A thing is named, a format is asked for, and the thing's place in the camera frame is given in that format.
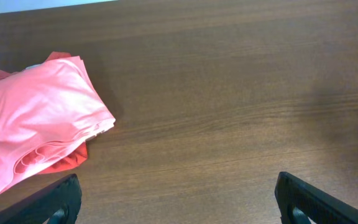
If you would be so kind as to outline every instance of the clothing pile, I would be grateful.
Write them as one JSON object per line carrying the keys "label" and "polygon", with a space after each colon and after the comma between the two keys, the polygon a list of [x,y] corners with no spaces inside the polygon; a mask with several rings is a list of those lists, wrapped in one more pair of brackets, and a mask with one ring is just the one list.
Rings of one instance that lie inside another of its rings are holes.
{"label": "clothing pile", "polygon": [[0,193],[35,174],[72,169],[85,141],[114,126],[80,57],[52,52],[21,72],[0,70]]}

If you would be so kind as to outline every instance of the red fabric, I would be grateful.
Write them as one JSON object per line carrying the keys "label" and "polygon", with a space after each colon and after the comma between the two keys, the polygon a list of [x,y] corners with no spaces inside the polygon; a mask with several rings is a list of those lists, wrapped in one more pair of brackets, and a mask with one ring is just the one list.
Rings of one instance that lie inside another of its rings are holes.
{"label": "red fabric", "polygon": [[[65,53],[65,52],[52,52],[49,55],[49,57],[46,59],[46,62],[49,60],[55,60],[55,59],[67,58],[67,57],[71,57],[71,55],[69,53]],[[11,75],[14,75],[16,73],[17,72],[7,73],[7,72],[0,70],[0,80],[7,78]],[[88,152],[86,150],[86,144],[84,142],[77,149],[75,149],[75,151],[73,151],[71,154],[69,154],[68,156],[59,160],[54,165],[39,172],[39,174],[51,174],[54,172],[70,170],[70,169],[76,168],[79,165],[81,165],[87,158],[88,158]]]}

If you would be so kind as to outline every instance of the pink shirt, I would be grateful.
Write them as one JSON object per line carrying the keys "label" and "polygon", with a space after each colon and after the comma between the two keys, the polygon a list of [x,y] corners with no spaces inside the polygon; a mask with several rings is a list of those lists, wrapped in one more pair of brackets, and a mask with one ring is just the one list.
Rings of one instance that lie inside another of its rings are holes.
{"label": "pink shirt", "polygon": [[79,57],[0,80],[0,193],[114,126]]}

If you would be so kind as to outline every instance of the brown tabletop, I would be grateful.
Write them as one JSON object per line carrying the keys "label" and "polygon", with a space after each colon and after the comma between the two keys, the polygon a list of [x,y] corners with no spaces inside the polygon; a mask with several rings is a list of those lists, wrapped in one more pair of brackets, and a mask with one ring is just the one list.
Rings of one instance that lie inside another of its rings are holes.
{"label": "brown tabletop", "polygon": [[116,127],[77,223],[280,223],[286,170],[358,208],[358,1],[128,0],[0,14],[0,69],[80,55]]}

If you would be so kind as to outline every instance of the wood grain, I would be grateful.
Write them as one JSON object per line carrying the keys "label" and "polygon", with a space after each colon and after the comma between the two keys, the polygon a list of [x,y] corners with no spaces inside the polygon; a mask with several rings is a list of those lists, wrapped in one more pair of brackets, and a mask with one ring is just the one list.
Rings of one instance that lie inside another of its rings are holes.
{"label": "wood grain", "polygon": [[138,0],[0,14],[0,69],[84,59],[116,127],[78,223],[280,223],[286,170],[358,208],[358,1]]}

